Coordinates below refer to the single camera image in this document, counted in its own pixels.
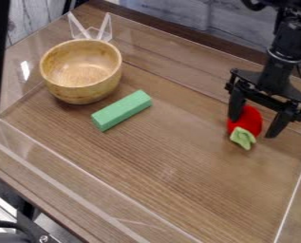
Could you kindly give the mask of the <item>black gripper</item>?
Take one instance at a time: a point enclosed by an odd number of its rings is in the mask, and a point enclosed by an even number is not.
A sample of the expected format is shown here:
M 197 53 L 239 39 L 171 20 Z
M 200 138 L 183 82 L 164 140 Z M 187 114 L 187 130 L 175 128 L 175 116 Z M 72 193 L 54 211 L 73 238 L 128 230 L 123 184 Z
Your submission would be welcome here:
M 231 74 L 231 80 L 225 84 L 231 94 L 229 119 L 233 122 L 239 120 L 247 100 L 272 109 L 278 115 L 266 137 L 275 139 L 291 122 L 301 122 L 301 91 L 290 80 L 282 85 L 264 85 L 263 74 L 256 71 L 233 68 Z

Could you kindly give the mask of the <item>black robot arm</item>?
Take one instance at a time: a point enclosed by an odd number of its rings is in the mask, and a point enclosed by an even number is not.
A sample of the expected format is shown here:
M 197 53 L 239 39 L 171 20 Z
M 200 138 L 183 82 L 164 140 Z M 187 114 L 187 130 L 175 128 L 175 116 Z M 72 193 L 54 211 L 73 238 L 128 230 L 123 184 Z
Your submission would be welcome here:
M 292 71 L 301 76 L 301 0 L 240 0 L 251 10 L 278 10 L 275 39 L 267 50 L 261 72 L 233 68 L 225 84 L 229 91 L 228 118 L 236 122 L 248 100 L 276 112 L 266 136 L 276 138 L 291 122 L 301 122 L 301 91 L 291 83 Z

